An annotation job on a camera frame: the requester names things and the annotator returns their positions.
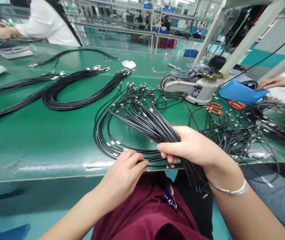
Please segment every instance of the white shirt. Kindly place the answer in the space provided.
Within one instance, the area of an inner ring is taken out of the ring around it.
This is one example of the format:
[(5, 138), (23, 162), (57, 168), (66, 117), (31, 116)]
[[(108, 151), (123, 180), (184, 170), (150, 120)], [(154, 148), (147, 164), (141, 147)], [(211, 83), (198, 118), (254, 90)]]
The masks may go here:
[(49, 43), (80, 46), (67, 24), (45, 0), (30, 4), (30, 17), (26, 24), (16, 24), (25, 37), (47, 38)]

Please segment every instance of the green workbench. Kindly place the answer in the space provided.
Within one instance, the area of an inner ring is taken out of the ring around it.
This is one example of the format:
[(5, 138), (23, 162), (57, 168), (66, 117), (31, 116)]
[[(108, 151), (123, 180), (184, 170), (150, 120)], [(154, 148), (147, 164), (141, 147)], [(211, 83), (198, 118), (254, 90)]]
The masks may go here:
[[(7, 60), (0, 56), (0, 65), (7, 72), (0, 75), (0, 86), (28, 77), (40, 76), (50, 71), (67, 73), (83, 70), (86, 67), (102, 65), (111, 71), (99, 74), (89, 80), (82, 80), (68, 86), (59, 95), (59, 101), (82, 99), (101, 89), (111, 80), (116, 71), (123, 69), (120, 62), (106, 62), (100, 53), (82, 51), (63, 56), (57, 67), (49, 63), (37, 68), (29, 65), (47, 60), (53, 55), (76, 47), (55, 44), (35, 43), (34, 56)], [(158, 87), (166, 73), (170, 71), (168, 63), (184, 66), (187, 58), (174, 58), (131, 52), (109, 51), (111, 55), (123, 60), (132, 60), (137, 64), (136, 73), (124, 81), (135, 85), (145, 82), (151, 87)], [(39, 90), (47, 83), (13, 90), (0, 95), (0, 110)], [(0, 119), (0, 181), (48, 179), (77, 176), (97, 176), (105, 174), (113, 160), (103, 155), (93, 140), (94, 117), (102, 104), (112, 98), (117, 89), (94, 104), (67, 112), (57, 112), (43, 106), (41, 99)], [(197, 108), (189, 104), (191, 110)], [(161, 111), (172, 125), (188, 125), (190, 112), (184, 102)], [(206, 111), (200, 110), (195, 115), (199, 127), (204, 127)], [(133, 147), (155, 149), (156, 145), (120, 120), (113, 118), (111, 133), (118, 141)], [(285, 161), (285, 147), (272, 144), (277, 159)], [(266, 152), (263, 146), (255, 146), (255, 151)], [(177, 169), (167, 166), (149, 167), (149, 170)]]

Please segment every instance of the orange scissors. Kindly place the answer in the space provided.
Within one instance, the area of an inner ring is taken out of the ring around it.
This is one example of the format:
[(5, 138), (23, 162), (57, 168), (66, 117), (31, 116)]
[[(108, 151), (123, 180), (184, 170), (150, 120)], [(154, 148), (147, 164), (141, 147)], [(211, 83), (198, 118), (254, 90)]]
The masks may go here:
[(241, 102), (230, 100), (228, 103), (230, 106), (232, 106), (233, 108), (235, 108), (237, 110), (242, 110), (245, 108), (245, 105), (243, 105)]
[(222, 106), (218, 103), (208, 103), (207, 105), (207, 109), (216, 115), (222, 115), (222, 111), (220, 111), (221, 108)]

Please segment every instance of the maroon apron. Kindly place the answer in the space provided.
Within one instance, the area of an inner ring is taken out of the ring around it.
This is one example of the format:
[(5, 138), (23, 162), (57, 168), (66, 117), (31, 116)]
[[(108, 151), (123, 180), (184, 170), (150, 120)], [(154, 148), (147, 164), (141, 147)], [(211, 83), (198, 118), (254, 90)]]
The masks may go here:
[(91, 239), (207, 239), (174, 186), (178, 211), (163, 200), (163, 187), (169, 184), (164, 172), (143, 174), (128, 199), (96, 223)]

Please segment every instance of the silver bracelet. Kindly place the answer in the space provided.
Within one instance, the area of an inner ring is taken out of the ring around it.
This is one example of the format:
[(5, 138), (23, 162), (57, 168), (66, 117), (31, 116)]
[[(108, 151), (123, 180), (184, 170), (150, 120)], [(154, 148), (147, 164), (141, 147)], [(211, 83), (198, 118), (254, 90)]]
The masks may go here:
[(210, 183), (211, 186), (213, 186), (218, 191), (224, 192), (224, 193), (229, 193), (232, 196), (239, 196), (239, 195), (243, 194), (247, 190), (247, 188), (248, 188), (248, 183), (247, 183), (246, 179), (245, 179), (245, 181), (244, 181), (244, 183), (243, 183), (243, 185), (242, 185), (242, 187), (240, 189), (238, 189), (236, 191), (232, 191), (232, 192), (230, 192), (229, 190), (226, 190), (226, 189), (218, 188), (215, 185), (213, 185), (211, 182), (209, 182), (209, 183)]

